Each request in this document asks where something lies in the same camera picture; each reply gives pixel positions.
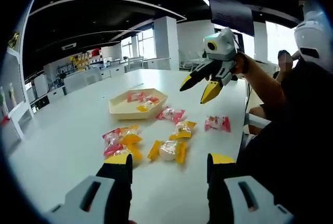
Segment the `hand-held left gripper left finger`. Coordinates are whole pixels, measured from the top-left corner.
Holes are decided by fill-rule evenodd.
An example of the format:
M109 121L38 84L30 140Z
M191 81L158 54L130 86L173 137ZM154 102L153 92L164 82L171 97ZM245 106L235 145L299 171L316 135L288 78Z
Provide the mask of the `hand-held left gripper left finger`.
M65 195L65 202L45 213L49 223L129 223L133 179L132 155L105 162Z

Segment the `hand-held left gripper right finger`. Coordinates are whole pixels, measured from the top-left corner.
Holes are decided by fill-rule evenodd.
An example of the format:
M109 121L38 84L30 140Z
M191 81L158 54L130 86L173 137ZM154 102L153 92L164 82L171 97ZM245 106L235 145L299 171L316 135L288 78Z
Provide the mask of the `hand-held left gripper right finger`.
M207 157L208 223L293 223L294 215L251 176L239 176L234 160Z

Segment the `person's right hand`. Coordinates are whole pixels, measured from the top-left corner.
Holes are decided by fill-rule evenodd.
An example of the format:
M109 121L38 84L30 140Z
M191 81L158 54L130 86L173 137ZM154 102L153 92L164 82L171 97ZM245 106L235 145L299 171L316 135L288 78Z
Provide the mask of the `person's right hand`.
M236 62L232 68L232 74L234 75L247 74L253 64L253 59L242 52L236 54L234 61Z

